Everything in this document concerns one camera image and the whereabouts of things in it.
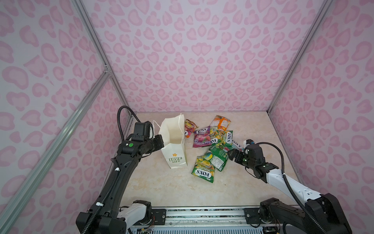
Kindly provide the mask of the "teal mint blossom candy bag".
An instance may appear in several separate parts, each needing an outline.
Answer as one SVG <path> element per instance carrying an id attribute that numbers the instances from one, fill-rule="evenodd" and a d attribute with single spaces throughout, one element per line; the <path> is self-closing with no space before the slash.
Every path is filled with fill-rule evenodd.
<path id="1" fill-rule="evenodd" d="M 239 143 L 237 143 L 236 141 L 232 141 L 232 148 L 233 149 L 237 149 L 237 150 L 239 150 L 239 151 L 243 151 L 243 147 L 239 144 Z"/>

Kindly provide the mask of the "green candy bag back side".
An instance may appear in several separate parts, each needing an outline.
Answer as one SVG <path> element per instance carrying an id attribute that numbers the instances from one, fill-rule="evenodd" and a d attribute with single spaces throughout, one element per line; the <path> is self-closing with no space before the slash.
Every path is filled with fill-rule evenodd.
<path id="1" fill-rule="evenodd" d="M 220 172 L 223 171 L 228 161 L 227 152 L 217 146 L 212 146 L 209 152 L 212 153 L 212 158 L 209 160 L 210 163 Z"/>

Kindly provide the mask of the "white paper gift bag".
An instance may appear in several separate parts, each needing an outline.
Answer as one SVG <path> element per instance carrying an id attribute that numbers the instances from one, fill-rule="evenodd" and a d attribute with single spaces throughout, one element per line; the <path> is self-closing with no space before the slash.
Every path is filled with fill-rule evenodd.
<path id="1" fill-rule="evenodd" d="M 164 146 L 161 152 L 171 169 L 187 167 L 185 150 L 185 117 L 179 114 L 173 118 L 165 118 L 161 125 L 153 121 L 153 126 L 158 129 Z"/>

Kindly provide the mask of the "green Fox's candy bag front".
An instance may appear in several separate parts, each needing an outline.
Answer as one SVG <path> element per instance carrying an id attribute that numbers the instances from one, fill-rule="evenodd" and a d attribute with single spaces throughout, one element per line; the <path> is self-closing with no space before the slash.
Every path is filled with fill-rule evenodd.
<path id="1" fill-rule="evenodd" d="M 192 175 L 210 183 L 214 182 L 215 167 L 204 157 L 199 156 L 192 170 Z"/>

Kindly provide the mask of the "green yellow Fox's candy bag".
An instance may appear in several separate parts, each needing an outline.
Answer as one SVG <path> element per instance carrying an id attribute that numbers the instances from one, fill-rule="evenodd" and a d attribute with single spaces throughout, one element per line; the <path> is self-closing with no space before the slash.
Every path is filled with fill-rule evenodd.
<path id="1" fill-rule="evenodd" d="M 233 131 L 221 131 L 218 127 L 210 128 L 210 143 L 212 146 L 218 145 L 223 147 L 230 147 L 233 143 Z"/>

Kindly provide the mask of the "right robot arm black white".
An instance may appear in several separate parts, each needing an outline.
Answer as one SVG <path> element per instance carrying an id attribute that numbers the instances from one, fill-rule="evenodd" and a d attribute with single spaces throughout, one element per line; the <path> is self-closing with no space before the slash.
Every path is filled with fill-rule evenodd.
<path id="1" fill-rule="evenodd" d="M 281 166 L 267 162 L 261 148 L 263 144 L 258 142 L 246 145 L 243 150 L 232 149 L 228 152 L 229 159 L 252 170 L 255 178 L 283 192 L 298 207 L 284 204 L 276 198 L 267 199 L 260 203 L 259 219 L 262 222 L 277 220 L 284 230 L 291 225 L 306 234 L 351 234 L 353 231 L 339 200 L 330 193 L 314 191 L 287 176 L 282 151 L 269 142 L 267 145 L 280 154 Z"/>

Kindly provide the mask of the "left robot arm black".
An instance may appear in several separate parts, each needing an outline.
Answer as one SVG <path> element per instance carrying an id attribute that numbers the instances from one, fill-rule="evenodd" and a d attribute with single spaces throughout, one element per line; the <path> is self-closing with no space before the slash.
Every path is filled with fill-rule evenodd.
<path id="1" fill-rule="evenodd" d="M 120 203 L 128 182 L 144 155 L 164 147 L 161 135 L 155 135 L 153 125 L 137 122 L 134 132 L 123 140 L 112 158 L 113 169 L 102 191 L 87 212 L 80 212 L 76 225 L 81 234 L 124 234 L 135 223 L 152 220 L 150 202 L 136 200 L 120 210 Z"/>

